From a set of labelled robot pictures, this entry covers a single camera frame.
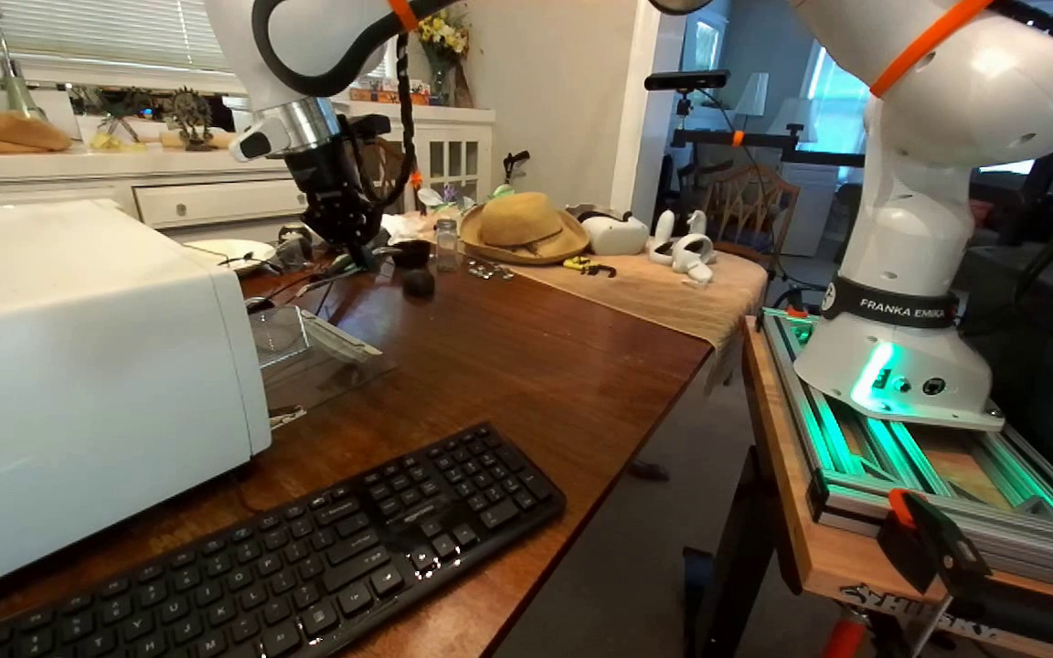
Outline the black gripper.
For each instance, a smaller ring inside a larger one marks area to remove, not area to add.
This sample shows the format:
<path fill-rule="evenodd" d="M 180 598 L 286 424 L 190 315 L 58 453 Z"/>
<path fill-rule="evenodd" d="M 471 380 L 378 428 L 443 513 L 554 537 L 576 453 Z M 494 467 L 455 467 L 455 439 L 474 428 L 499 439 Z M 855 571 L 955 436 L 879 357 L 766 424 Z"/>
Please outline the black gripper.
<path fill-rule="evenodd" d="M 367 180 L 361 147 L 384 131 L 384 115 L 351 115 L 333 141 L 286 158 L 309 196 L 303 223 L 354 268 L 367 262 L 367 242 L 379 225 L 379 202 Z"/>

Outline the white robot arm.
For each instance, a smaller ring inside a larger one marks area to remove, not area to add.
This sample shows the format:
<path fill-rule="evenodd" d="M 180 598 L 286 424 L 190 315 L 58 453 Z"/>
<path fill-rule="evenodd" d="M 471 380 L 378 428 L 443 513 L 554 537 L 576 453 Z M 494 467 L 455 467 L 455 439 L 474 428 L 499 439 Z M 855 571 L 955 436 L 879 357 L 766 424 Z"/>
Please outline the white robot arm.
<path fill-rule="evenodd" d="M 384 196 L 359 176 L 333 99 L 375 52 L 451 0 L 206 0 L 258 127 L 243 158 L 277 158 L 309 223 L 359 253 Z M 1000 0 L 794 0 L 799 18 L 872 86 L 862 205 L 794 357 L 814 391 L 880 421 L 995 431 L 990 365 L 960 337 L 950 288 L 972 236 L 968 176 L 1053 154 L 1053 36 Z"/>

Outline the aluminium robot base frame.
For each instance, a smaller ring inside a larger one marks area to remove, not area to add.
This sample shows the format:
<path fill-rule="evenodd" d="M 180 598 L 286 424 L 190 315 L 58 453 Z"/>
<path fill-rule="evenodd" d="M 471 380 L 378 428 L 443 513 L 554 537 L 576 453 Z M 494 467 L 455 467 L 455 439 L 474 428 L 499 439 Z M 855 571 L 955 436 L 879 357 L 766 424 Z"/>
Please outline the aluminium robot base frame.
<path fill-rule="evenodd" d="M 862 415 L 794 371 L 811 316 L 766 307 L 756 331 L 794 413 L 821 521 L 874 532 L 888 492 L 916 491 L 950 516 L 995 571 L 1053 584 L 1053 464 L 1023 436 Z"/>

